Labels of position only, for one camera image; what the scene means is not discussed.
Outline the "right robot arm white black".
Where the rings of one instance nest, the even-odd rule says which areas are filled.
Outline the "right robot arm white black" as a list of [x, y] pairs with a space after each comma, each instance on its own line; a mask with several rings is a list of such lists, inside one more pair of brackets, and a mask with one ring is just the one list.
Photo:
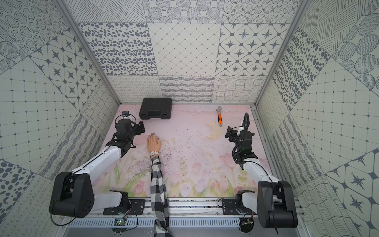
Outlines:
[[232, 158], [258, 185], [258, 190], [239, 191], [236, 195], [239, 209], [257, 214], [263, 228], [297, 228], [298, 215], [293, 188], [270, 174], [252, 151], [254, 133], [239, 126], [228, 127], [225, 137], [235, 144]]

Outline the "black white checkered sleeve forearm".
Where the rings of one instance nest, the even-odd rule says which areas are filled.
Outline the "black white checkered sleeve forearm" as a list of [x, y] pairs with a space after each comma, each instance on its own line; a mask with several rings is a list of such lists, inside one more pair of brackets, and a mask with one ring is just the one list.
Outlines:
[[152, 157], [151, 205], [155, 218], [154, 237], [171, 237], [169, 232], [169, 205], [159, 156]]

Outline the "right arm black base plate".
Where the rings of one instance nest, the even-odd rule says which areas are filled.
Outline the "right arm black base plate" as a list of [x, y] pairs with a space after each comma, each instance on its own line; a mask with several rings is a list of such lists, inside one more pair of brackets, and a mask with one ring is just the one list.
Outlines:
[[224, 215], [242, 215], [245, 211], [240, 200], [231, 198], [221, 198], [218, 206], [222, 209]]

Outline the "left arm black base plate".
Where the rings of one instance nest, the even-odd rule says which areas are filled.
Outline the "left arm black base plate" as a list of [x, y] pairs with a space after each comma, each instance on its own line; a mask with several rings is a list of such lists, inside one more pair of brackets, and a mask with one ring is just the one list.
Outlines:
[[124, 205], [123, 203], [118, 207], [106, 208], [103, 211], [103, 215], [111, 216], [111, 215], [125, 215], [129, 211], [132, 214], [142, 215], [145, 209], [145, 199], [129, 199], [128, 203]]

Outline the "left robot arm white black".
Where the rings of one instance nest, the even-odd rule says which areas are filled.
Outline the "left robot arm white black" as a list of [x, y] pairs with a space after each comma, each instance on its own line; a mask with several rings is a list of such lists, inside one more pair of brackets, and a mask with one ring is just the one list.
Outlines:
[[94, 181], [135, 147], [135, 136], [145, 132], [142, 121], [135, 123], [129, 118], [117, 121], [115, 128], [115, 134], [102, 151], [74, 170], [56, 176], [49, 206], [50, 215], [84, 218], [90, 212], [101, 209], [114, 214], [130, 211], [127, 192], [95, 194], [93, 190]]

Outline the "mannequin hand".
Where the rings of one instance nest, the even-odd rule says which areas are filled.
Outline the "mannequin hand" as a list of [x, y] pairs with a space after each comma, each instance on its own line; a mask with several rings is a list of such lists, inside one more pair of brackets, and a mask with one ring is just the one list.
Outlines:
[[147, 139], [147, 149], [148, 149], [148, 152], [149, 153], [151, 151], [160, 152], [160, 148], [161, 148], [160, 139], [156, 136], [155, 133], [151, 133], [148, 136], [148, 139]]

